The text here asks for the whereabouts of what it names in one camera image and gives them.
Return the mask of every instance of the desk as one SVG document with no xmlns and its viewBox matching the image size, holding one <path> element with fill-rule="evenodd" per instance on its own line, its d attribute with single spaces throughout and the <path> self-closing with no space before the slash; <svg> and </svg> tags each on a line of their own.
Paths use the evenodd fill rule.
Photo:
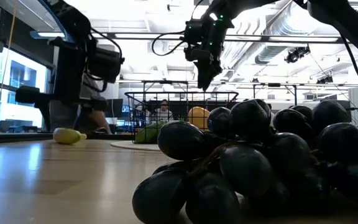
<svg viewBox="0 0 358 224">
<path fill-rule="evenodd" d="M 0 223 L 141 224 L 132 212 L 132 194 L 141 181 L 171 159 L 159 152 L 113 148 L 110 143 L 0 144 Z M 190 222 L 183 215 L 177 223 Z M 263 223 L 355 224 L 358 216 L 345 213 Z"/>
</svg>

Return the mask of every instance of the computer monitor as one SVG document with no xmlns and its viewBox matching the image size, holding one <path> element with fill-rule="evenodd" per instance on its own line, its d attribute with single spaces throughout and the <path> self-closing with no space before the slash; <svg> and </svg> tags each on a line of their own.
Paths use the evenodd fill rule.
<svg viewBox="0 0 358 224">
<path fill-rule="evenodd" d="M 107 118 L 121 118 L 123 99 L 107 100 L 107 108 L 104 114 Z"/>
</svg>

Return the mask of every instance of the ceiling pipe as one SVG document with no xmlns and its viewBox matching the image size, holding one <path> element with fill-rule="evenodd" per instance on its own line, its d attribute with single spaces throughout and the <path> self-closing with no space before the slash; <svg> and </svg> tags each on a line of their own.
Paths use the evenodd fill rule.
<svg viewBox="0 0 358 224">
<path fill-rule="evenodd" d="M 309 35 L 319 26 L 315 19 L 292 1 L 289 1 L 269 24 L 263 35 Z M 254 60 L 252 63 L 261 65 L 269 63 L 271 59 L 286 48 L 287 46 L 268 46 L 265 43 L 253 43 L 241 60 L 235 64 L 235 73 L 250 60 Z"/>
</svg>

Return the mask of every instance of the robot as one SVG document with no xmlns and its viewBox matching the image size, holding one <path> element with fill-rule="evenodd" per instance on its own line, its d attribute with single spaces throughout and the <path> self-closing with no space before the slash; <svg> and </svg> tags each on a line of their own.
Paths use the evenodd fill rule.
<svg viewBox="0 0 358 224">
<path fill-rule="evenodd" d="M 52 94 L 39 93 L 36 89 L 22 86 L 16 92 L 16 101 L 35 103 L 41 110 L 46 127 L 50 130 L 49 101 L 60 100 L 66 104 L 80 104 L 82 107 L 103 108 L 101 99 L 80 98 L 82 76 L 89 71 L 98 80 L 114 83 L 124 63 L 119 52 L 96 47 L 92 37 L 90 21 L 80 11 L 63 0 L 38 0 L 51 13 L 65 34 L 66 40 L 56 38 L 50 44 L 60 48 L 55 85 Z M 232 20 L 242 11 L 260 7 L 278 0 L 214 0 L 201 19 L 186 22 L 182 41 L 188 44 L 185 57 L 195 62 L 198 68 L 198 88 L 204 91 L 213 78 L 222 72 L 220 55 L 226 31 L 233 28 Z M 293 0 L 315 19 L 332 25 L 358 48 L 358 12 L 348 0 Z M 209 15 L 214 13 L 217 19 Z"/>
</svg>

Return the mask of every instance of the wire basket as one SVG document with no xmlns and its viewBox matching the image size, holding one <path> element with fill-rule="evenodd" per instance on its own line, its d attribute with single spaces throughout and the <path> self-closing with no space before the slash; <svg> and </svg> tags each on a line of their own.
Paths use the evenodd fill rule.
<svg viewBox="0 0 358 224">
<path fill-rule="evenodd" d="M 237 92 L 127 92 L 129 121 L 133 142 L 155 144 L 161 127 L 169 121 L 187 121 L 208 130 L 209 112 L 218 107 L 231 108 Z"/>
</svg>

